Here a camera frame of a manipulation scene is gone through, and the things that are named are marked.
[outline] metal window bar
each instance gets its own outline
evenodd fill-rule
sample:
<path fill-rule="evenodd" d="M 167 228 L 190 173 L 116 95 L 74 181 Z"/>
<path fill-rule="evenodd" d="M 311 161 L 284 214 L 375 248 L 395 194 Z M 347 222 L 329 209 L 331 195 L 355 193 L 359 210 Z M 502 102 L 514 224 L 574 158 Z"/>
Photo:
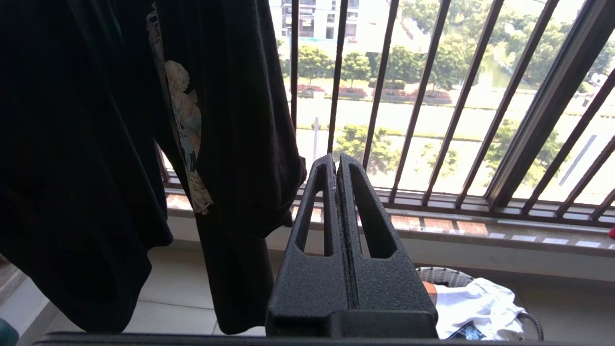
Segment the metal window bar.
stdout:
<path fill-rule="evenodd" d="M 376 80 L 376 89 L 374 90 L 374 102 L 371 107 L 370 125 L 367 129 L 367 140 L 365 141 L 365 151 L 363 152 L 363 168 L 367 169 L 367 163 L 370 160 L 371 141 L 374 137 L 376 127 L 376 116 L 378 115 L 378 105 L 380 104 L 380 95 L 383 91 L 384 75 L 386 73 L 386 64 L 389 60 L 389 48 L 391 47 L 391 36 L 393 35 L 393 26 L 397 17 L 397 7 L 399 0 L 391 0 L 389 9 L 389 19 L 384 32 L 383 52 L 380 59 L 380 69 L 378 71 L 378 79 Z"/>
<path fill-rule="evenodd" d="M 566 198 L 561 206 L 555 212 L 555 216 L 561 217 L 570 206 L 574 203 L 574 200 L 583 192 L 583 189 L 589 184 L 591 179 L 598 173 L 602 165 L 606 162 L 606 160 L 613 153 L 613 149 L 615 149 L 615 135 L 611 138 L 605 148 L 602 150 L 600 155 L 594 160 L 589 169 L 585 172 L 583 177 L 579 180 L 574 189 L 570 192 L 570 195 Z"/>
<path fill-rule="evenodd" d="M 419 118 L 419 112 L 421 111 L 421 104 L 425 97 L 425 91 L 427 90 L 427 83 L 429 82 L 429 75 L 431 69 L 434 66 L 435 53 L 438 50 L 440 44 L 440 37 L 444 29 L 444 23 L 446 21 L 446 15 L 448 13 L 448 7 L 451 4 L 451 0 L 443 0 L 438 11 L 438 19 L 436 20 L 434 27 L 434 34 L 431 37 L 431 43 L 429 44 L 429 51 L 427 52 L 427 60 L 425 61 L 425 69 L 423 69 L 423 75 L 421 76 L 421 83 L 419 84 L 419 91 L 416 95 L 415 105 L 412 108 L 412 114 L 410 115 L 410 122 L 408 123 L 408 130 L 406 131 L 406 139 L 403 142 L 402 155 L 399 159 L 399 166 L 397 166 L 397 172 L 395 173 L 395 182 L 393 183 L 393 189 L 389 196 L 389 202 L 395 201 L 399 182 L 402 179 L 403 167 L 408 157 L 408 151 L 410 150 L 410 141 L 415 133 L 416 122 Z"/>
<path fill-rule="evenodd" d="M 506 207 L 615 28 L 615 1 L 586 0 L 485 194 Z"/>
<path fill-rule="evenodd" d="M 493 32 L 493 27 L 496 24 L 499 11 L 502 9 L 503 4 L 504 0 L 495 0 L 493 1 L 491 9 L 489 10 L 489 16 L 487 17 L 483 33 L 478 42 L 478 46 L 476 47 L 476 52 L 474 53 L 474 58 L 470 66 L 470 70 L 467 72 L 466 81 L 464 82 L 463 88 L 461 89 L 457 105 L 455 106 L 455 110 L 453 112 L 453 117 L 451 118 L 451 122 L 448 125 L 448 129 L 446 130 L 446 135 L 444 136 L 444 141 L 442 143 L 442 147 L 440 148 L 440 153 L 438 154 L 438 158 L 436 159 L 431 179 L 429 179 L 429 186 L 425 191 L 425 194 L 423 195 L 422 203 L 424 206 L 426 206 L 427 202 L 429 202 L 429 197 L 431 196 L 435 181 L 438 179 L 438 175 L 440 174 L 440 169 L 442 168 L 442 164 L 444 163 L 446 153 L 448 152 L 448 147 L 453 140 L 455 129 L 457 128 L 457 124 L 459 123 L 459 119 L 461 118 L 461 112 L 466 105 L 467 97 L 470 94 L 470 89 L 472 88 L 472 84 L 474 83 L 474 78 L 478 73 L 480 62 L 483 60 L 483 54 L 485 53 L 485 49 L 487 48 L 487 44 L 489 43 L 489 39 L 491 38 L 491 32 Z"/>
<path fill-rule="evenodd" d="M 290 24 L 290 118 L 297 132 L 297 82 L 299 71 L 299 0 L 291 3 Z"/>
<path fill-rule="evenodd" d="M 611 190 L 611 193 L 605 198 L 605 200 L 596 207 L 596 210 L 593 211 L 592 215 L 590 215 L 590 219 L 596 221 L 598 220 L 605 211 L 611 206 L 611 203 L 615 201 L 615 188 Z"/>
<path fill-rule="evenodd" d="M 335 116 L 338 112 L 339 80 L 342 72 L 342 53 L 346 38 L 346 14 L 348 13 L 348 0 L 342 0 L 339 7 L 338 48 L 335 56 L 335 70 L 333 71 L 333 94 L 331 95 L 331 117 L 329 118 L 329 138 L 327 153 L 333 152 L 333 136 L 335 135 Z"/>
<path fill-rule="evenodd" d="M 525 73 L 525 70 L 530 64 L 530 60 L 532 59 L 532 56 L 534 55 L 534 51 L 536 50 L 536 47 L 538 46 L 538 42 L 540 42 L 540 38 L 542 37 L 542 34 L 544 33 L 544 30 L 547 27 L 547 24 L 549 23 L 549 20 L 551 19 L 551 16 L 553 15 L 553 11 L 555 10 L 555 7 L 557 6 L 558 2 L 559 0 L 549 0 L 545 4 L 544 8 L 542 9 L 540 17 L 538 18 L 538 21 L 536 22 L 536 25 L 534 26 L 534 31 L 532 31 L 530 39 L 528 40 L 528 43 L 525 46 L 523 53 L 521 54 L 521 58 L 519 59 L 519 64 L 517 65 L 512 75 L 512 78 L 509 81 L 508 87 L 506 88 L 506 91 L 504 92 L 504 97 L 502 98 L 502 101 L 500 102 L 498 106 L 498 110 L 496 111 L 496 114 L 493 117 L 493 120 L 491 121 L 491 125 L 489 126 L 489 130 L 487 131 L 485 135 L 485 139 L 483 140 L 483 143 L 481 144 L 480 149 L 478 150 L 476 158 L 474 159 L 472 168 L 468 172 L 466 181 L 464 182 L 463 189 L 459 193 L 459 196 L 457 197 L 457 201 L 455 201 L 456 209 L 459 209 L 461 207 L 461 204 L 463 203 L 464 199 L 467 196 L 467 192 L 470 190 L 470 187 L 472 186 L 472 183 L 474 182 L 474 178 L 476 178 L 478 169 L 480 169 L 480 166 L 483 164 L 483 160 L 485 159 L 485 155 L 487 155 L 487 152 L 489 151 L 491 142 L 493 141 L 493 138 L 495 137 L 498 131 L 499 125 L 502 122 L 502 119 L 504 118 L 506 111 L 508 110 L 508 106 L 510 105 L 510 102 L 512 101 L 512 97 L 515 95 L 517 91 L 517 87 L 519 86 L 519 84 L 521 83 L 521 80 L 523 79 L 523 74 Z"/>
<path fill-rule="evenodd" d="M 604 85 L 602 85 L 602 88 L 600 88 L 600 90 L 594 97 L 592 103 L 589 105 L 589 107 L 587 107 L 587 110 L 585 111 L 579 122 L 576 124 L 573 131 L 570 133 L 570 136 L 568 136 L 568 139 L 566 139 L 566 142 L 561 146 L 560 151 L 557 153 L 557 155 L 553 159 L 553 162 L 551 163 L 551 165 L 549 165 L 549 168 L 547 168 L 544 175 L 542 176 L 542 179 L 540 180 L 540 182 L 538 182 L 536 188 L 534 188 L 532 195 L 530 196 L 530 198 L 528 198 L 525 205 L 523 206 L 522 213 L 529 213 L 534 204 L 536 204 L 536 201 L 538 200 L 544 189 L 547 187 L 551 179 L 555 176 L 561 165 L 564 163 L 564 160 L 566 159 L 568 154 L 570 154 L 570 151 L 572 150 L 573 146 L 579 140 L 579 138 L 589 125 L 589 122 L 591 122 L 591 120 L 593 119 L 593 116 L 596 115 L 608 95 L 611 93 L 611 90 L 613 89 L 614 85 L 615 70 L 613 70 L 609 77 L 606 79 Z"/>

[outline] white towel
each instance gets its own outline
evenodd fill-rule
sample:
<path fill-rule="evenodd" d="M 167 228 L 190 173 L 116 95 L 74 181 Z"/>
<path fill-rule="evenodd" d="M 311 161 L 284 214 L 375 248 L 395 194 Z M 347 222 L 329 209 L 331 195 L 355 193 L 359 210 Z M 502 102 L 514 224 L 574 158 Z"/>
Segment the white towel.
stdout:
<path fill-rule="evenodd" d="M 466 287 L 435 285 L 435 289 L 436 329 L 441 339 L 523 339 L 523 325 L 517 315 L 525 309 L 513 303 L 515 294 L 510 289 L 482 278 Z"/>

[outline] building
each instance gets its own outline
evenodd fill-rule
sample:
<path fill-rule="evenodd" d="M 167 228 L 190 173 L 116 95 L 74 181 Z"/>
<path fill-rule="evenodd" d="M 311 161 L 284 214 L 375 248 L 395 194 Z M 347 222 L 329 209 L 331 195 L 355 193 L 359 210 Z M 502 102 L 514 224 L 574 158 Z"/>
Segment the building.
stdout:
<path fill-rule="evenodd" d="M 270 0 L 271 16 L 276 29 L 276 37 L 291 35 L 292 0 Z M 315 41 L 337 40 L 339 26 L 339 3 L 336 0 L 300 0 L 299 37 Z M 357 42 L 360 32 L 365 28 L 362 21 L 360 0 L 348 1 L 346 17 L 346 39 Z"/>

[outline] outdoor greenery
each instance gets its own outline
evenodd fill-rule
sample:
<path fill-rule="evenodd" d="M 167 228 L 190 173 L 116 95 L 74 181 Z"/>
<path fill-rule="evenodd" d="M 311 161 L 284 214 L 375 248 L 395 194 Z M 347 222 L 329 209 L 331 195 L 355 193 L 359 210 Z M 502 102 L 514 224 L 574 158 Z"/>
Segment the outdoor greenery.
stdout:
<path fill-rule="evenodd" d="M 451 90 L 453 86 L 463 82 L 470 68 L 468 50 L 471 50 L 471 47 L 464 42 L 461 35 L 452 34 L 445 37 L 444 42 L 438 46 L 434 67 L 429 75 L 433 83 L 432 89 L 435 90 L 438 85 L 442 89 Z"/>
<path fill-rule="evenodd" d="M 490 2 L 484 0 L 451 1 L 432 70 L 434 87 L 438 85 L 450 89 L 463 81 L 486 22 L 489 6 Z M 402 0 L 400 3 L 402 18 L 415 21 L 423 33 L 433 31 L 439 7 L 439 0 Z M 510 74 L 517 66 L 538 16 L 539 13 L 522 15 L 505 3 L 493 29 L 482 68 L 486 65 L 485 60 L 497 60 L 503 72 Z M 523 82 L 527 86 L 533 89 L 540 86 L 570 28 L 571 23 L 549 22 L 524 74 Z M 495 57 L 496 49 L 503 55 Z M 609 74 L 613 55 L 615 44 L 609 42 L 593 64 L 589 77 L 594 73 Z"/>
<path fill-rule="evenodd" d="M 299 76 L 312 79 L 317 76 L 325 76 L 333 67 L 331 58 L 324 50 L 314 46 L 299 47 Z"/>
<path fill-rule="evenodd" d="M 423 33 L 431 33 L 440 8 L 440 0 L 402 0 L 400 13 L 403 19 L 416 22 Z M 451 90 L 464 82 L 474 52 L 483 31 L 490 2 L 485 0 L 451 1 L 443 36 L 438 45 L 429 81 L 432 89 Z M 521 14 L 507 4 L 502 7 L 487 46 L 481 71 L 488 68 L 496 74 L 510 75 L 538 20 L 539 13 Z M 525 71 L 523 85 L 537 89 L 555 60 L 571 23 L 550 20 Z M 615 55 L 615 43 L 608 42 L 590 69 L 594 73 L 609 74 Z M 413 52 L 403 46 L 393 46 L 389 53 L 385 74 L 385 89 L 403 89 L 394 81 L 406 84 L 419 81 L 426 54 Z M 341 77 L 350 81 L 369 81 L 378 76 L 381 54 L 379 52 L 350 52 L 343 60 Z M 280 60 L 282 72 L 288 73 L 288 60 Z M 299 76 L 308 78 L 329 77 L 333 71 L 333 57 L 318 47 L 302 45 L 299 48 Z M 590 91 L 585 85 L 580 90 Z"/>
<path fill-rule="evenodd" d="M 403 46 L 394 46 L 389 53 L 384 79 L 389 82 L 400 79 L 406 83 L 416 83 L 421 78 L 424 66 L 423 54 L 411 52 Z"/>
<path fill-rule="evenodd" d="M 438 155 L 440 153 L 440 146 L 435 148 L 432 143 L 425 144 L 423 147 L 423 152 L 421 153 L 421 158 L 427 159 L 427 165 L 434 169 L 435 162 L 438 160 Z M 444 163 L 442 164 L 442 168 L 440 168 L 440 175 L 442 177 L 446 177 L 448 175 L 453 175 L 455 170 L 457 169 L 457 150 L 449 148 L 446 152 L 446 156 L 444 157 Z M 415 172 L 418 172 L 422 165 L 415 166 Z"/>
<path fill-rule="evenodd" d="M 489 147 L 489 151 L 487 151 L 487 154 L 485 155 L 485 164 L 487 168 L 490 168 L 490 177 L 493 176 L 498 168 L 518 128 L 519 123 L 516 121 L 508 119 L 504 119 L 502 121 L 496 135 L 493 137 L 493 142 Z M 525 175 L 523 183 L 531 185 L 532 188 L 536 187 L 544 172 L 560 151 L 562 143 L 557 141 L 557 135 L 557 130 L 553 130 L 551 132 L 547 138 L 547 141 L 542 146 L 542 149 L 534 160 L 534 163 Z"/>
<path fill-rule="evenodd" d="M 346 54 L 342 63 L 341 78 L 350 80 L 350 87 L 355 79 L 366 81 L 370 77 L 370 61 L 365 54 L 350 52 Z"/>
<path fill-rule="evenodd" d="M 370 160 L 366 170 L 370 174 L 375 174 L 378 171 L 387 173 L 394 171 L 397 167 L 401 152 L 390 149 L 392 142 L 386 138 L 387 135 L 387 130 L 383 127 L 379 127 L 374 131 Z M 365 142 L 367 141 L 367 126 L 345 125 L 336 141 L 338 146 L 333 150 L 333 159 L 335 161 L 339 161 L 341 153 L 346 153 L 362 162 Z"/>

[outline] white tile floor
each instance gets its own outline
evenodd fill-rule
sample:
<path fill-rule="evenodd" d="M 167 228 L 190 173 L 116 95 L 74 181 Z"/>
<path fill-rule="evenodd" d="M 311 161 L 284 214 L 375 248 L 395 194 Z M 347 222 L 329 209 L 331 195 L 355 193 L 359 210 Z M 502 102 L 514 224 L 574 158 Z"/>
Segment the white tile floor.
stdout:
<path fill-rule="evenodd" d="M 153 271 L 126 332 L 222 334 L 213 311 L 202 254 L 157 248 L 150 251 L 149 257 Z M 550 288 L 519 280 L 499 283 L 511 288 L 517 294 L 516 304 L 540 320 L 547 340 L 613 344 L 615 293 Z M 78 330 L 59 314 L 47 332 Z M 531 324 L 525 324 L 524 330 L 527 339 L 535 339 Z M 263 336 L 264 327 L 241 335 Z"/>
<path fill-rule="evenodd" d="M 152 272 L 124 332 L 223 335 L 213 311 L 203 255 L 196 251 L 155 248 Z M 81 331 L 59 313 L 46 332 Z M 240 335 L 264 336 L 264 327 Z"/>

